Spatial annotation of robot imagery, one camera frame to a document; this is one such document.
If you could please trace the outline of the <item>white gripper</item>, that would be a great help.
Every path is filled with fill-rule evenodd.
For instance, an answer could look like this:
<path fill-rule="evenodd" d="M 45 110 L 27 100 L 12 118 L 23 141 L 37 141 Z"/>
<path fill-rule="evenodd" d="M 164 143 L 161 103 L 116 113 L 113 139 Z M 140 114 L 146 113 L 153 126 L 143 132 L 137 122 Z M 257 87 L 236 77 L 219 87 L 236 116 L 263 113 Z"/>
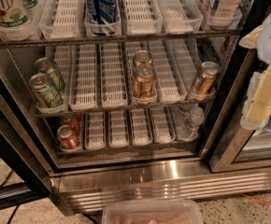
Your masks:
<path fill-rule="evenodd" d="M 249 34 L 242 37 L 239 46 L 256 49 L 258 58 L 271 65 L 271 13 Z M 240 125 L 247 130 L 257 130 L 266 124 L 271 115 L 271 67 L 262 73 L 254 72 L 242 109 Z"/>

